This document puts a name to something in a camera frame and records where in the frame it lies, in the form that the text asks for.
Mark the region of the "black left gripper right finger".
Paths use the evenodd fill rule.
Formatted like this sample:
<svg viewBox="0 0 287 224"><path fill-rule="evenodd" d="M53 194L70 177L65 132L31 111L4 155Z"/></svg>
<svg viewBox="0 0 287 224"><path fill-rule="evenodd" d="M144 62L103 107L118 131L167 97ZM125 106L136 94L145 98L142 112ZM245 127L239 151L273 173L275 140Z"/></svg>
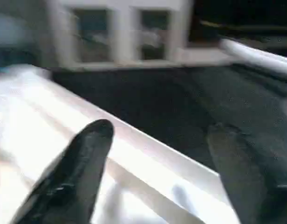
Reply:
<svg viewBox="0 0 287 224"><path fill-rule="evenodd" d="M207 143L223 187L242 224L287 224L287 180L247 141L222 124L208 128Z"/></svg>

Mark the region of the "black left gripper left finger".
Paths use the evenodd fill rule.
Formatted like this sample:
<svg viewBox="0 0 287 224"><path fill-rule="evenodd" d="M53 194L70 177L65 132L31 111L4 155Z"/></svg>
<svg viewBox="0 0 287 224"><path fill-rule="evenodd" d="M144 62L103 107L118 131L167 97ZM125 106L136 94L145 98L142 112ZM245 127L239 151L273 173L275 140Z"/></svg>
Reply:
<svg viewBox="0 0 287 224"><path fill-rule="evenodd" d="M107 119L87 124L42 172L11 223L90 223L113 136Z"/></svg>

